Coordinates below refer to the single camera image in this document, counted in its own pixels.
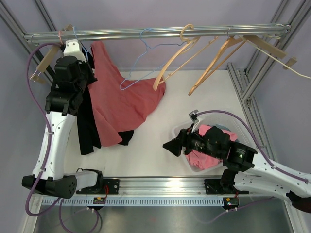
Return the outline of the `light pink t shirt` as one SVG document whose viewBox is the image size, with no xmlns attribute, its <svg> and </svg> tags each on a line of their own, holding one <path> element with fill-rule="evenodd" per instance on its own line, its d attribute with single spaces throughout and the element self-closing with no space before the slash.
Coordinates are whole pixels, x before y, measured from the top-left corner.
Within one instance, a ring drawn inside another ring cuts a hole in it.
<svg viewBox="0 0 311 233">
<path fill-rule="evenodd" d="M 233 133 L 232 131 L 222 131 L 230 136 L 231 141 L 238 141 L 238 135 L 236 133 Z M 185 155 L 185 158 L 191 166 L 194 166 L 200 170 L 215 167 L 222 162 L 222 160 L 213 158 L 195 150 L 193 150 L 190 154 Z"/>
</svg>

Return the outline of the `dark pink t shirt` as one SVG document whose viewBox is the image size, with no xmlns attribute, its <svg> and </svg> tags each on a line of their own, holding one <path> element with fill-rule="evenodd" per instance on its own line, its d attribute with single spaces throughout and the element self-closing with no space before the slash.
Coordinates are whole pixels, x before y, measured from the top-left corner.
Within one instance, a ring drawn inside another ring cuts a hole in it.
<svg viewBox="0 0 311 233">
<path fill-rule="evenodd" d="M 113 64 L 102 41 L 91 45 L 97 81 L 89 85 L 92 110 L 101 145 L 110 147 L 122 141 L 120 132 L 143 124 L 165 95 L 162 83 L 153 90 L 155 79 L 126 80 Z"/>
</svg>

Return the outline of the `light wooden hanger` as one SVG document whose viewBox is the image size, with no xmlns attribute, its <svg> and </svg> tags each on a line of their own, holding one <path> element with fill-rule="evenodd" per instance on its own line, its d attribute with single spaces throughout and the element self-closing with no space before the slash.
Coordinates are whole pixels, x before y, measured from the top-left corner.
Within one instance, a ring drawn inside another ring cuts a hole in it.
<svg viewBox="0 0 311 233">
<path fill-rule="evenodd" d="M 181 66 L 179 66 L 176 70 L 174 70 L 172 73 L 168 74 L 167 77 L 164 76 L 164 73 L 167 71 L 169 66 L 174 62 L 176 58 L 178 58 L 180 55 L 186 53 L 187 51 L 191 50 L 197 42 L 200 40 L 200 36 L 196 36 L 193 39 L 188 39 L 184 37 L 184 32 L 186 29 L 194 29 L 193 24 L 187 24 L 183 27 L 179 34 L 179 38 L 181 41 L 186 42 L 186 44 L 179 49 L 169 60 L 168 62 L 163 66 L 158 76 L 155 78 L 155 81 L 153 83 L 153 90 L 157 91 L 158 87 L 165 83 L 172 75 L 174 75 L 177 71 L 179 71 L 181 68 L 183 68 L 186 64 L 188 64 L 191 60 L 193 60 L 196 56 L 198 56 L 202 51 L 207 49 L 213 42 L 215 42 L 218 39 L 218 36 L 215 36 L 212 40 L 208 41 L 208 43 L 202 47 L 198 52 L 196 52 L 191 58 L 189 58 L 187 61 L 185 61 Z"/>
</svg>

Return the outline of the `blue t shirt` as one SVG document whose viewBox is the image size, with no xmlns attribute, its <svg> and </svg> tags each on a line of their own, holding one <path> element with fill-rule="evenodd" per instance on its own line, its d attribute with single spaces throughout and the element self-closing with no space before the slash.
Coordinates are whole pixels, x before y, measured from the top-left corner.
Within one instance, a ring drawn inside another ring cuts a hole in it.
<svg viewBox="0 0 311 233">
<path fill-rule="evenodd" d="M 225 126 L 222 126 L 222 125 L 219 125 L 219 124 L 215 124 L 215 125 L 213 125 L 213 126 L 219 128 L 219 129 L 221 129 L 221 130 L 230 131 L 229 128 L 227 128 L 227 127 L 225 127 Z"/>
</svg>

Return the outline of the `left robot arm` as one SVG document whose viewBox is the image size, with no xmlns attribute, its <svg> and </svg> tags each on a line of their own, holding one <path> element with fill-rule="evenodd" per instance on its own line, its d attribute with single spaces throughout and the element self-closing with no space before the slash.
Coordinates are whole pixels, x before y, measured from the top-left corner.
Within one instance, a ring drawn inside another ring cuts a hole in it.
<svg viewBox="0 0 311 233">
<path fill-rule="evenodd" d="M 84 55 L 65 55 L 56 61 L 56 76 L 46 97 L 43 116 L 46 121 L 39 158 L 31 175 L 22 178 L 22 186 L 41 195 L 70 199 L 77 191 L 98 194 L 104 189 L 99 170 L 83 169 L 65 174 L 64 160 L 69 134 L 83 94 L 96 81 Z"/>
</svg>

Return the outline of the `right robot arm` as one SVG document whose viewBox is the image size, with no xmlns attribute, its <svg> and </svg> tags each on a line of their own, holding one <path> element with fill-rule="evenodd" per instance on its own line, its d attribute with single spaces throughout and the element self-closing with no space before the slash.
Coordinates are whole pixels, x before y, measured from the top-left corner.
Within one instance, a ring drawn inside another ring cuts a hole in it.
<svg viewBox="0 0 311 233">
<path fill-rule="evenodd" d="M 222 161 L 225 170 L 217 185 L 206 182 L 208 189 L 220 194 L 261 193 L 288 201 L 302 212 L 311 211 L 311 176 L 296 172 L 265 159 L 263 154 L 245 144 L 230 140 L 228 134 L 213 126 L 200 135 L 190 128 L 181 129 L 178 136 L 163 144 L 174 156 L 194 150 Z"/>
</svg>

